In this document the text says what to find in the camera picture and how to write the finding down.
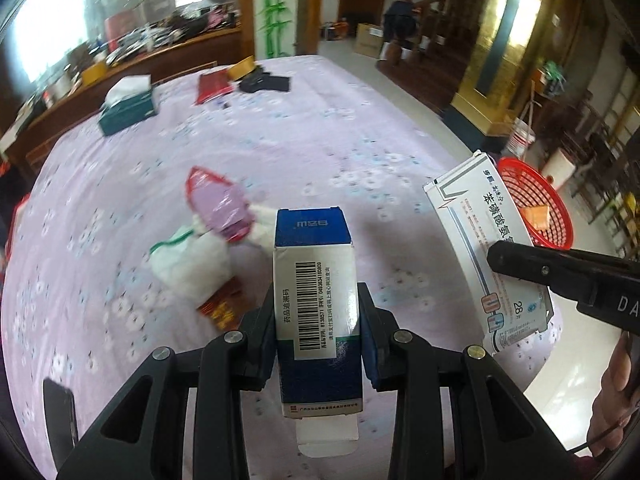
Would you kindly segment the person's right hand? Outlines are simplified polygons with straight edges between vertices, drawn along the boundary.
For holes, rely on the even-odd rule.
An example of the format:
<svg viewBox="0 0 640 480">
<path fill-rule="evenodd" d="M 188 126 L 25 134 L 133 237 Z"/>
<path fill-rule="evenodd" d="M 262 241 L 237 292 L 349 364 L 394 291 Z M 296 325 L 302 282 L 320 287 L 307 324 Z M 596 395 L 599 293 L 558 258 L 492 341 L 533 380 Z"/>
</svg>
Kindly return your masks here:
<svg viewBox="0 0 640 480">
<path fill-rule="evenodd" d="M 639 401 L 639 390 L 634 392 L 631 399 L 624 393 L 631 374 L 631 358 L 627 352 L 628 336 L 626 332 L 620 335 L 608 367 L 601 377 L 600 392 L 592 404 L 587 439 L 591 441 L 613 427 L 609 434 L 590 445 L 593 457 L 598 457 L 605 451 L 614 451 L 620 446 L 631 408 Z"/>
</svg>

